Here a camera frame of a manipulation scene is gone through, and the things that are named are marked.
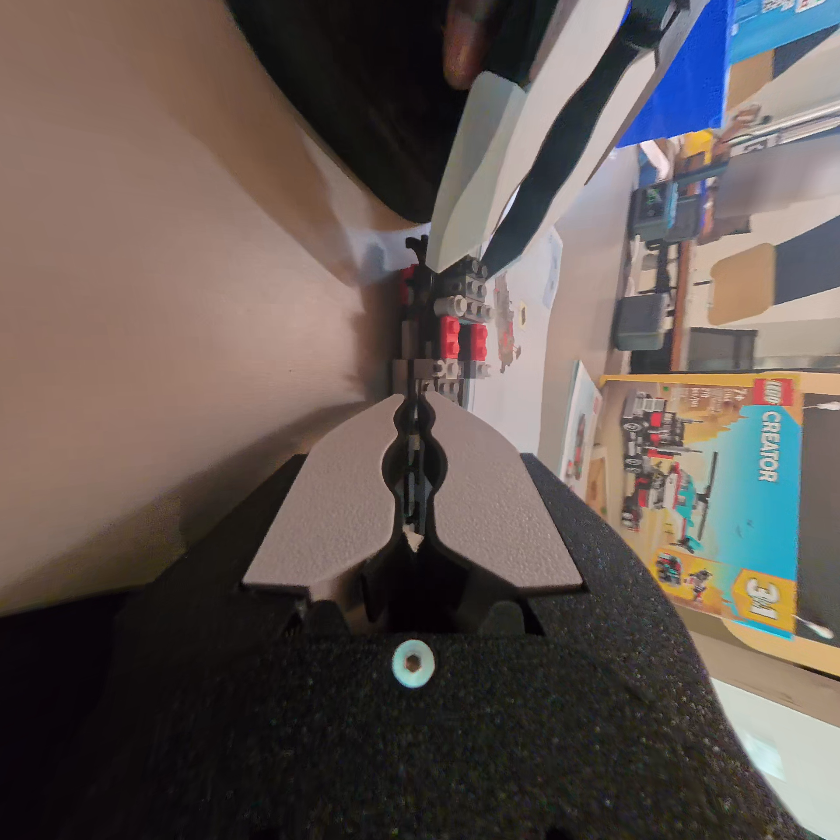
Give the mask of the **blue plastic bin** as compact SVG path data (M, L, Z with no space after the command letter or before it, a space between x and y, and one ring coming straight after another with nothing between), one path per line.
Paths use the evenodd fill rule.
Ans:
M721 125L733 12L733 1L707 2L618 149Z

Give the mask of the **blue toy box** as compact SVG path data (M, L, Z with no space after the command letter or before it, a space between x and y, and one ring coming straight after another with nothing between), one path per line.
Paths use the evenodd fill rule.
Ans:
M838 25L838 1L735 1L729 65Z

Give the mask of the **yellow toy brick set box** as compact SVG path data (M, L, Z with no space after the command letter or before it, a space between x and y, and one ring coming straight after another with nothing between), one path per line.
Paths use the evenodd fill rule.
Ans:
M838 677L838 375L606 375L587 503L685 614Z

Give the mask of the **grey storage box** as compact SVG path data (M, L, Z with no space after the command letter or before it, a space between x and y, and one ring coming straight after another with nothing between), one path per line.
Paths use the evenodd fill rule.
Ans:
M670 312L668 292L649 291L622 297L616 303L612 344L622 352L658 351L665 344Z

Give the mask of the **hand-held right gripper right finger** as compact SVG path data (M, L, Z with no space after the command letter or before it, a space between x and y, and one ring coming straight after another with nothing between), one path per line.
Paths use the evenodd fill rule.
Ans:
M424 571L452 623L486 623L532 598L585 591L522 455L446 397L420 399L427 496Z

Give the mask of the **grey electronic device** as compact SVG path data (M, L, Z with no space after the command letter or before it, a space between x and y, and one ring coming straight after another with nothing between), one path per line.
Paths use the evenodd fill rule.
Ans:
M704 181L662 181L634 191L628 236L648 249L678 245L696 239L706 217L707 185Z

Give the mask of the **grey red toy brick vehicle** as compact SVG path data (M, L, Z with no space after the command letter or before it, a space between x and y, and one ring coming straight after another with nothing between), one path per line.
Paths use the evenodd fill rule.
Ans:
M397 428L405 435L405 467L395 486L403 528L422 539L433 480L425 466L422 396L436 393L466 407L475 380L487 378L488 267L468 255L441 271L426 262L428 236L408 236L413 263L400 271L401 355L392 363L392 390L406 399Z

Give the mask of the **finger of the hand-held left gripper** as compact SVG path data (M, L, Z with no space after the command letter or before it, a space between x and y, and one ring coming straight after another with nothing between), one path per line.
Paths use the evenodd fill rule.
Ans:
M707 2L573 2L515 81L527 95L507 200L483 261L496 275L570 205L635 120Z
M443 272L497 238L505 210L536 163L549 131L575 93L593 78L618 33L627 2L512 2L537 28L537 48L512 47L490 67L486 54L469 87L449 152L428 236L428 266Z

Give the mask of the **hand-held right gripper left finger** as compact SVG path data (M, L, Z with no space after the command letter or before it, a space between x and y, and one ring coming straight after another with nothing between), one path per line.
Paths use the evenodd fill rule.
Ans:
M387 397L311 448L241 581L245 588L334 602L350 623L380 619L364 567L401 533L383 466L404 400Z

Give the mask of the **open instruction booklet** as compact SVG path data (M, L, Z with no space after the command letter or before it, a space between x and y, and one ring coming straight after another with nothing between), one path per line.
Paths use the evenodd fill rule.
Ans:
M417 262L408 235L426 227L358 236L350 283L362 294L363 373L375 393L392 390L393 360L403 355L399 273ZM469 388L469 410L495 427L521 452L536 454L541 431L543 377L551 307L559 285L562 243L551 231L488 286L497 311L490 322L490 376Z

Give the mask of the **person's left hand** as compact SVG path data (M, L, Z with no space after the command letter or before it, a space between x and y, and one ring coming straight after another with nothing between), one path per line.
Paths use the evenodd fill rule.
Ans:
M450 87L467 90L481 72L495 16L494 1L451 1L444 24L443 72Z

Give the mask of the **grey desk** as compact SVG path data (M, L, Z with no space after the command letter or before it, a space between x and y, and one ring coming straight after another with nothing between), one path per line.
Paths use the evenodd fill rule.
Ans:
M409 223L224 2L2 2L2 615L152 580L387 396Z

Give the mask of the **closed instruction booklet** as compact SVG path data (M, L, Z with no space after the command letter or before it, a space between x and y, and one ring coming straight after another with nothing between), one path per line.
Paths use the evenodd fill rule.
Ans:
M582 361L574 363L572 373L559 477L578 496L585 497L602 394Z

